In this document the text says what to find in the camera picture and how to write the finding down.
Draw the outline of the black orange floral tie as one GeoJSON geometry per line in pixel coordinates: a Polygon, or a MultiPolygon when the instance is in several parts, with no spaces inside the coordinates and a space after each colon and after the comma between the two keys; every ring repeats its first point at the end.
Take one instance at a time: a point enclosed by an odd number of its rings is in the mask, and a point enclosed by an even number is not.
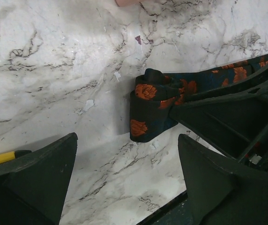
{"type": "Polygon", "coordinates": [[[194,73],[162,73],[148,68],[130,93],[130,139],[146,143],[178,124],[169,117],[185,98],[236,84],[268,64],[268,54],[194,73]]]}

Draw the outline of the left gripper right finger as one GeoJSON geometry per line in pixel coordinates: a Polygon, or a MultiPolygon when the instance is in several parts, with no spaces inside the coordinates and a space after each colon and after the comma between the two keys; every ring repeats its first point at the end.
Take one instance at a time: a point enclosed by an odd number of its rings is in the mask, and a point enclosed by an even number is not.
{"type": "Polygon", "coordinates": [[[268,172],[180,134],[178,150],[196,225],[268,225],[268,172]]]}

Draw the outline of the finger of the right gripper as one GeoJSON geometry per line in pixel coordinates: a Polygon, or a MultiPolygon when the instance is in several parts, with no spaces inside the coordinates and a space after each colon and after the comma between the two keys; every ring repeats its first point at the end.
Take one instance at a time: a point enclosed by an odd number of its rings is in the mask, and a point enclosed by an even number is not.
{"type": "Polygon", "coordinates": [[[243,81],[190,96],[170,117],[232,159],[268,158],[268,64],[243,81]]]}

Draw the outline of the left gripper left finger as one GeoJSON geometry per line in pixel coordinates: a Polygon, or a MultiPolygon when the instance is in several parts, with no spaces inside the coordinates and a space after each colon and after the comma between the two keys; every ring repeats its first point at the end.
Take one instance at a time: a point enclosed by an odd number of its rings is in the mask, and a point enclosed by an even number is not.
{"type": "Polygon", "coordinates": [[[78,137],[0,164],[0,225],[57,225],[70,183],[78,137]]]}

